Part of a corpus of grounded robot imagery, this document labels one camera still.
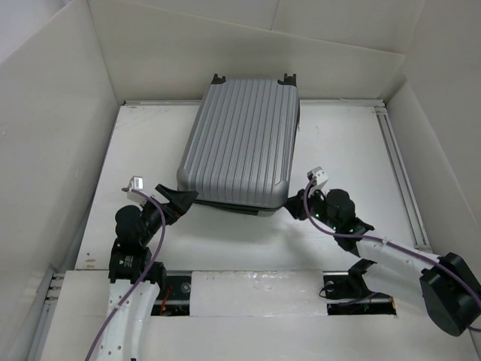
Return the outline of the grey hard-shell suitcase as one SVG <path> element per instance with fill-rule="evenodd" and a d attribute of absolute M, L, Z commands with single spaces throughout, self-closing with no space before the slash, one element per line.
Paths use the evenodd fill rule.
<path fill-rule="evenodd" d="M 296 74 L 228 79 L 215 74 L 177 169 L 196 202 L 270 216 L 287 202 L 300 123 Z"/>

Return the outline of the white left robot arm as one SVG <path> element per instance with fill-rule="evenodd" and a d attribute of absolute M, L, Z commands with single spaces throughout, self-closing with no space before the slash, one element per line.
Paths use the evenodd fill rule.
<path fill-rule="evenodd" d="M 156 259 L 161 249 L 151 250 L 149 243 L 155 235 L 164 238 L 167 227 L 176 223 L 198 196 L 196 191 L 172 190 L 158 184 L 156 192 L 166 200 L 161 203 L 144 193 L 139 177 L 133 177 L 123 192 L 132 203 L 115 215 L 107 316 L 86 359 L 140 359 L 141 339 L 151 311 L 168 289 L 167 271 Z"/>

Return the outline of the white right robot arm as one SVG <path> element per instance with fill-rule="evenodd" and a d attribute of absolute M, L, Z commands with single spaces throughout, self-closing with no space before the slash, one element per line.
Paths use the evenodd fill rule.
<path fill-rule="evenodd" d="M 285 207 L 296 220 L 309 220 L 346 252 L 358 257 L 339 281 L 320 291 L 327 299 L 362 299 L 374 293 L 423 310 L 445 333 L 460 336 L 480 316 L 480 283 L 457 254 L 438 256 L 372 235 L 374 227 L 355 214 L 344 190 L 300 190 Z"/>

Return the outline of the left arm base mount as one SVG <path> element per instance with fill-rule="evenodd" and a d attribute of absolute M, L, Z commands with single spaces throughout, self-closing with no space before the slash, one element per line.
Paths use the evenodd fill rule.
<path fill-rule="evenodd" d="M 154 302 L 152 316 L 184 317 L 190 315 L 192 273 L 167 272 L 167 284 Z"/>

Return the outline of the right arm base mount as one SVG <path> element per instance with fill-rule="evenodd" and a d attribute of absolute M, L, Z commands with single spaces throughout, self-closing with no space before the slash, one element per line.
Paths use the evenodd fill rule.
<path fill-rule="evenodd" d="M 327 302 L 328 316 L 397 315 L 391 296 L 375 293 L 364 286 L 354 286 L 353 281 L 354 278 L 346 272 L 323 275 L 319 297 Z"/>

